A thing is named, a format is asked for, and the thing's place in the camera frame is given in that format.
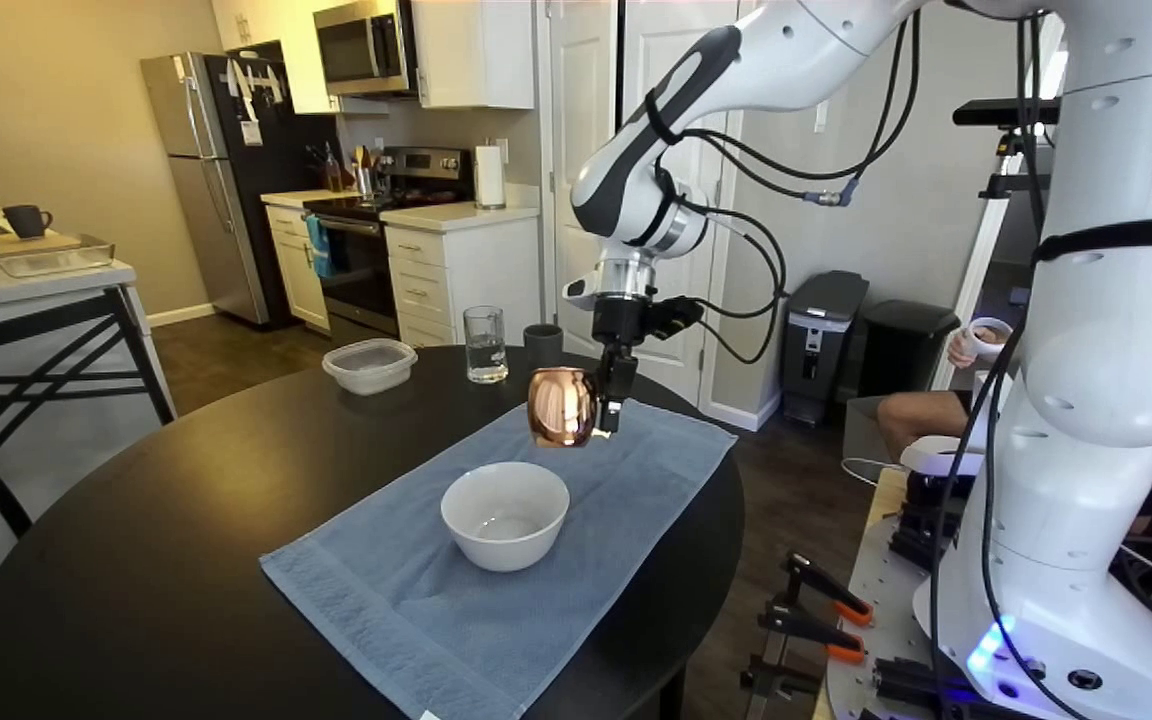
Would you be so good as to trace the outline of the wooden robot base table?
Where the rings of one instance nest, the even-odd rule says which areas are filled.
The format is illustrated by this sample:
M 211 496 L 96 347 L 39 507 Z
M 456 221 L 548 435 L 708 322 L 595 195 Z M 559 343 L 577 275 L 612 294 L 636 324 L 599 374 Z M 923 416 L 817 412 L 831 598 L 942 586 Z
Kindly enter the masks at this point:
M 928 660 L 928 641 L 912 611 L 912 592 L 923 586 L 923 568 L 888 550 L 898 528 L 907 496 L 907 471 L 888 464 L 870 490 L 863 532 L 854 544 L 847 588 L 870 610 L 866 624 L 844 624 L 863 645 L 860 666 L 831 660 L 817 693 L 810 720 L 932 720 L 928 709 L 884 701 L 870 670 L 881 660 Z

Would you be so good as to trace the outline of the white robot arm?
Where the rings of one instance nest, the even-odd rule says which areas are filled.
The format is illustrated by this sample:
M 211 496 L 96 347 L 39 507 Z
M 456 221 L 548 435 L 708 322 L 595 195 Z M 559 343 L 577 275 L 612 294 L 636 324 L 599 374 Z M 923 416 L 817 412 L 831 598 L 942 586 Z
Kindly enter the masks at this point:
M 928 0 L 764 0 L 705 32 L 580 170 L 571 211 L 603 238 L 599 294 L 691 253 L 705 218 L 655 157 L 699 118 L 810 108 Z M 1152 720 L 1152 611 L 1108 566 L 1152 490 L 1152 0 L 965 0 L 1051 9 L 1063 91 L 1020 356 L 957 539 L 912 598 L 934 656 L 994 709 Z

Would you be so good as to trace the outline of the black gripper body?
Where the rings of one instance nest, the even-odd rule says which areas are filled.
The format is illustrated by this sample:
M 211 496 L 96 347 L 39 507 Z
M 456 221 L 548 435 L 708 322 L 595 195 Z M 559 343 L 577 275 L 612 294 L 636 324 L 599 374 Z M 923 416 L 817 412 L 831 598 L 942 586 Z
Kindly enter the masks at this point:
M 632 356 L 647 338 L 669 339 L 691 329 L 705 308 L 691 295 L 599 295 L 591 308 L 591 338 L 608 356 Z

